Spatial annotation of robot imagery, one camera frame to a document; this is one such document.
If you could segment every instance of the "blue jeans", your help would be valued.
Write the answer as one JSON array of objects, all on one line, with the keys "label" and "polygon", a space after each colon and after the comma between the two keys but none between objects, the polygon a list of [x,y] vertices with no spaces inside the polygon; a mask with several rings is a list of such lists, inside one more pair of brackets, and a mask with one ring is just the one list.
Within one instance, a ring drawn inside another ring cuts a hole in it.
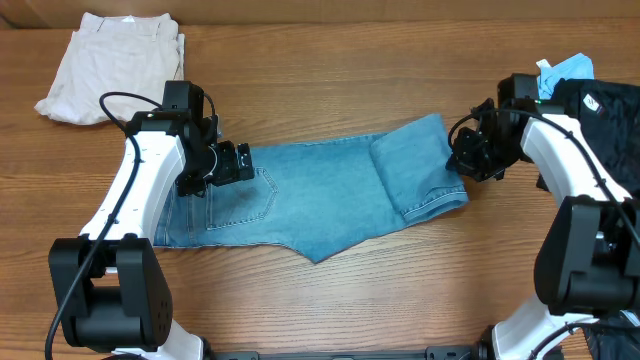
[{"label": "blue jeans", "polygon": [[273,244],[319,262],[467,201],[440,115],[388,134],[252,149],[256,176],[164,205],[154,246]]}]

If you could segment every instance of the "jeans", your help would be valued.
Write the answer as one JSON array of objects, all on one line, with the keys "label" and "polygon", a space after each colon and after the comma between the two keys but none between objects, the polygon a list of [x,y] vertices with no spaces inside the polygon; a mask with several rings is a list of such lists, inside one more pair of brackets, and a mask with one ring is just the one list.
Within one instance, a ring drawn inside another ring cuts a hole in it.
[{"label": "jeans", "polygon": [[163,208],[154,246],[273,244],[313,262],[467,203],[440,115],[388,134],[252,150],[255,178]]}]

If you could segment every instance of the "white label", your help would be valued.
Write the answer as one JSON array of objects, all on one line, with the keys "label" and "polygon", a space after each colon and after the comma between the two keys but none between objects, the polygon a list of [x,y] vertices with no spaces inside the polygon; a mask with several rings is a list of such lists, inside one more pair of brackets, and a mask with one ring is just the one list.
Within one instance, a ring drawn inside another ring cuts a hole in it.
[{"label": "white label", "polygon": [[587,105],[587,107],[591,109],[591,111],[598,111],[598,109],[600,108],[600,104],[598,104],[596,99],[591,97],[591,95],[589,94],[587,94],[587,96],[582,99],[582,102]]},{"label": "white label", "polygon": [[536,65],[538,65],[538,67],[540,69],[542,69],[543,67],[551,67],[551,64],[549,64],[547,59],[542,59],[540,61],[536,61]]}]

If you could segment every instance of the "denim pants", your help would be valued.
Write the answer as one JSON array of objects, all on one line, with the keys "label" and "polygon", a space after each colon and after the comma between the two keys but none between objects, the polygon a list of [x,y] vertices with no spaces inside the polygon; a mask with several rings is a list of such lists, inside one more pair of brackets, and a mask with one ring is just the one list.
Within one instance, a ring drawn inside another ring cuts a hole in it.
[{"label": "denim pants", "polygon": [[204,198],[172,189],[154,246],[272,244],[319,262],[467,203],[450,154],[437,114],[388,134],[255,148],[252,180]]}]

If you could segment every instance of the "light blue fabric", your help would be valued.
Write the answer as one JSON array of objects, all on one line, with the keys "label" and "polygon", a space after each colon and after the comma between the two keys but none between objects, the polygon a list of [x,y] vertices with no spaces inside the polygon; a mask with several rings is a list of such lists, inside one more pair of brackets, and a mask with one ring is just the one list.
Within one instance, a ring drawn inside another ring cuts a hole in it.
[{"label": "light blue fabric", "polygon": [[583,53],[578,53],[554,67],[541,67],[538,77],[538,96],[541,100],[551,99],[553,90],[560,79],[593,80],[593,63]]},{"label": "light blue fabric", "polygon": [[256,176],[167,197],[154,246],[275,244],[313,262],[467,203],[440,115],[389,134],[252,149]]}]

